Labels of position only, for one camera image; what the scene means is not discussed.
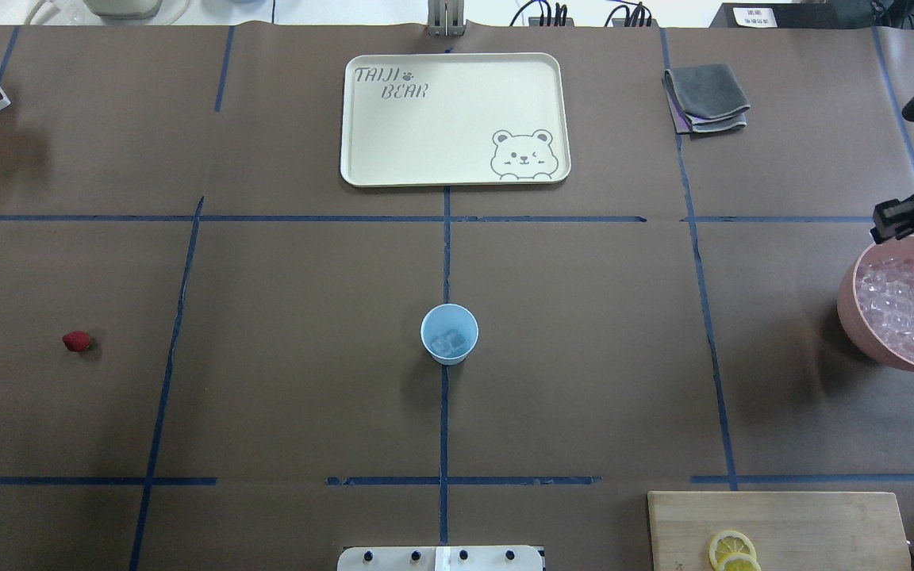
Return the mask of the pink bowl of ice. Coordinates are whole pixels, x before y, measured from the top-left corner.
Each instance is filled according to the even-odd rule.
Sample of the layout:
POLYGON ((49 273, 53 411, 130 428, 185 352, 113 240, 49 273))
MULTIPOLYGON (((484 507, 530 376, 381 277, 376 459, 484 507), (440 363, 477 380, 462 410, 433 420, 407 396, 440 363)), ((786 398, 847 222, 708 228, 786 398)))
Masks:
POLYGON ((864 354, 914 371, 914 236, 865 249, 842 280, 837 310, 864 354))

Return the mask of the cream bear serving tray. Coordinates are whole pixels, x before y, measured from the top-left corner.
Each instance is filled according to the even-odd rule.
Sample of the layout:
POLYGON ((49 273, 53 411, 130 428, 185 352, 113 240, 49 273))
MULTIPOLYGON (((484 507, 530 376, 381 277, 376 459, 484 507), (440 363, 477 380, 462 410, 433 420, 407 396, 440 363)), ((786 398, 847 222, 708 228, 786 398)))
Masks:
POLYGON ((547 53, 361 55, 344 72, 340 174, 355 187, 559 183, 572 170, 547 53))

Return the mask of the row of lemon slices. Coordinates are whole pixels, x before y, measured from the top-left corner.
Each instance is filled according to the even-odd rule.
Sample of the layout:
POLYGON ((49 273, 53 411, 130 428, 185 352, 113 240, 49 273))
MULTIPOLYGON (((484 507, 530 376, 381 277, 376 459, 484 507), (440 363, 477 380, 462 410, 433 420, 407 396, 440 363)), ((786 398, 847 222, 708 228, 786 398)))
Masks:
POLYGON ((754 543, 743 532, 723 529, 708 544, 713 570, 762 570, 754 543))

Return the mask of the aluminium frame post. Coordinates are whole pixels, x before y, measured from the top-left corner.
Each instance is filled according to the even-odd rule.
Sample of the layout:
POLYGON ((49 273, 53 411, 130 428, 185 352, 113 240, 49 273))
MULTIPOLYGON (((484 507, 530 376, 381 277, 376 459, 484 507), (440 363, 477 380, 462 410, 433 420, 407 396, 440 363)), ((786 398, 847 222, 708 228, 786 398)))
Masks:
POLYGON ((430 37, 457 37, 467 32, 464 0, 428 0, 427 34, 430 37))

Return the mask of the light blue plastic cup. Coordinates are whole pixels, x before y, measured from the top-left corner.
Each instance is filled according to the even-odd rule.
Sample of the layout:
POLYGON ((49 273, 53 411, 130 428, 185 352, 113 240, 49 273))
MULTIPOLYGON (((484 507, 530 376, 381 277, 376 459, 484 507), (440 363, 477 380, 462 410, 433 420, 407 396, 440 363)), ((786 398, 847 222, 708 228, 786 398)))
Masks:
POLYGON ((478 343, 475 315, 463 306, 443 304, 431 308, 422 318, 420 338, 424 349, 444 366, 460 364, 478 343))

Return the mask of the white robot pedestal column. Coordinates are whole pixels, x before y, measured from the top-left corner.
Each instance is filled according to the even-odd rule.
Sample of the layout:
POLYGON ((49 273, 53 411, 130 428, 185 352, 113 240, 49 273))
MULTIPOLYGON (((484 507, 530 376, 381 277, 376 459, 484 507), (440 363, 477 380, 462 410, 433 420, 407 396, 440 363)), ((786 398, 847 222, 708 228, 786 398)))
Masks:
POLYGON ((530 545, 353 546, 337 570, 545 570, 543 548, 530 545))

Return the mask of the clear ice cube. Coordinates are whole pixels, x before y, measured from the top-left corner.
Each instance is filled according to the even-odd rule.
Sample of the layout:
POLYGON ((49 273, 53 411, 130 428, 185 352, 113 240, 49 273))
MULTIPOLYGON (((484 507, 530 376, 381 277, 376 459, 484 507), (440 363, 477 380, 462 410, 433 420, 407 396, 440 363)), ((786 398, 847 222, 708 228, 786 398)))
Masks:
POLYGON ((461 354, 465 354, 467 348, 467 338, 456 329, 447 330, 429 343, 429 350, 445 360, 454 360, 461 354))

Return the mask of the folded grey cloth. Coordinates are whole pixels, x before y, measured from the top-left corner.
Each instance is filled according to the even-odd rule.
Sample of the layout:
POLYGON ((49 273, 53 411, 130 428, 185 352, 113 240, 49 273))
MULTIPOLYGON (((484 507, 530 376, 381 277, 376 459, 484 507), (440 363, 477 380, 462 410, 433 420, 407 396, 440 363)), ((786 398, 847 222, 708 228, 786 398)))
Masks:
POLYGON ((677 134, 708 135, 747 126, 751 102, 732 65, 667 68, 662 83, 677 134))

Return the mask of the wooden cutting board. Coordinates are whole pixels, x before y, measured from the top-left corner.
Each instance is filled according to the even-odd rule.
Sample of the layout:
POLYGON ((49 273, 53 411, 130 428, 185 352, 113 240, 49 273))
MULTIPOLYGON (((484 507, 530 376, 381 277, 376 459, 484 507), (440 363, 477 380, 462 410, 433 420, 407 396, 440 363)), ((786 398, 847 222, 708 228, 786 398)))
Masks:
POLYGON ((739 531, 764 570, 909 570, 891 492, 692 492, 647 495, 656 570, 712 570, 712 538, 739 531))

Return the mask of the black power strip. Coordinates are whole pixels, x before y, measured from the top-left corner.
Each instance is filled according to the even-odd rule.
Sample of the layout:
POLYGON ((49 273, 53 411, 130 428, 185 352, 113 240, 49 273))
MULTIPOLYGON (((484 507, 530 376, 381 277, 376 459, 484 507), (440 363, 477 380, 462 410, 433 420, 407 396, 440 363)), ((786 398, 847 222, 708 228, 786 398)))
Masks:
POLYGON ((722 2, 710 28, 865 29, 874 26, 870 1, 722 2))

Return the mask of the red strawberry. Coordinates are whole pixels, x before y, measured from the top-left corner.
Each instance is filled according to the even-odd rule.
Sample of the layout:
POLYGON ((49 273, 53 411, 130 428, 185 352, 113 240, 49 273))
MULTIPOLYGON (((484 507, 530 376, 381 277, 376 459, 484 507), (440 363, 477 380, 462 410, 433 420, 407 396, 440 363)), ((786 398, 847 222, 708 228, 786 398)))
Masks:
POLYGON ((73 330, 62 336, 62 343, 71 353, 84 353, 94 344, 91 334, 86 330, 73 330))

